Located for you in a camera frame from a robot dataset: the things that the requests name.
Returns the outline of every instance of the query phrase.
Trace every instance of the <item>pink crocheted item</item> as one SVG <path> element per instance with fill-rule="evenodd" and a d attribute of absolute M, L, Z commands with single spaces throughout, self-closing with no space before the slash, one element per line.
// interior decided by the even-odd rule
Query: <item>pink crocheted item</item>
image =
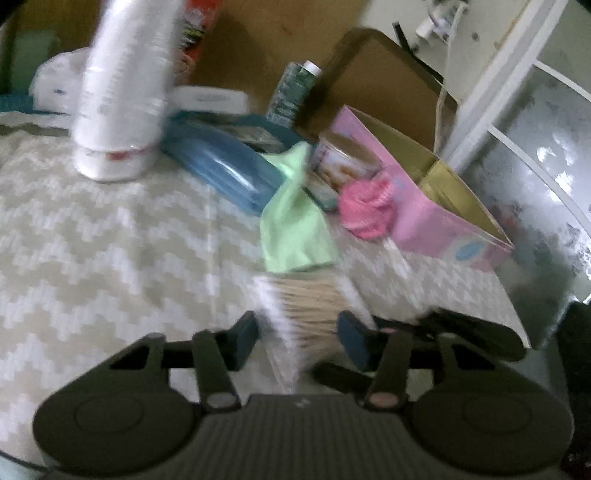
<path fill-rule="evenodd" d="M 343 187 L 339 198 L 340 221 L 355 236 L 371 240 L 387 235 L 394 220 L 392 182 L 380 173 L 372 180 L 357 180 Z"/>

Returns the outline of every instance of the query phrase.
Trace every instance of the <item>pink gift bag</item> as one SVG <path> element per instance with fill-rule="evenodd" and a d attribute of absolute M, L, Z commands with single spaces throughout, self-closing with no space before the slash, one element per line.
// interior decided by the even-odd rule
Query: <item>pink gift bag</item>
<path fill-rule="evenodd" d="M 330 129 L 368 147 L 392 178 L 391 237 L 401 250 L 484 271 L 511 253 L 513 244 L 486 207 L 422 145 L 347 106 Z"/>

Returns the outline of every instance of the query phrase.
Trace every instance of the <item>bottle cap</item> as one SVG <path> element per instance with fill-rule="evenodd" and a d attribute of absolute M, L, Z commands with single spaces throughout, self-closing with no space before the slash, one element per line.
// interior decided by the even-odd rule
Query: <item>bottle cap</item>
<path fill-rule="evenodd" d="M 308 72 L 310 72 L 315 77 L 320 75 L 320 73 L 322 72 L 320 67 L 312 63 L 310 60 L 306 60 L 306 63 L 304 63 L 304 70 L 308 70 Z"/>

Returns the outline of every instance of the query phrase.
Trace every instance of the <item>chevron patterned mat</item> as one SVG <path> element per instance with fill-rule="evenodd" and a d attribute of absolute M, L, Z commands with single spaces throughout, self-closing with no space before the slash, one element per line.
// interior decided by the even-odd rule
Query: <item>chevron patterned mat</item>
<path fill-rule="evenodd" d="M 31 420 L 49 394 L 146 333 L 230 326 L 262 268 L 258 219 L 167 157 L 141 180 L 100 184 L 78 175 L 71 151 L 65 137 L 0 138 L 0 450 L 37 464 Z M 411 319 L 438 304 L 527 343 L 494 275 L 333 230 L 375 313 Z M 260 343 L 234 378 L 244 397 L 277 389 Z M 172 383 L 195 396 L 190 372 Z"/>

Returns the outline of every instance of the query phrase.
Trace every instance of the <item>metal surface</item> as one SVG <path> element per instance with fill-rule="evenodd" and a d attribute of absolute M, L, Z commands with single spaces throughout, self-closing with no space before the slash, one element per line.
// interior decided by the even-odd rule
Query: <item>metal surface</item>
<path fill-rule="evenodd" d="M 530 74 L 498 128 L 545 168 L 585 212 L 591 105 L 541 71 Z M 511 150 L 490 138 L 463 174 L 515 244 L 497 269 L 534 347 L 570 300 L 591 294 L 590 238 L 557 195 Z"/>

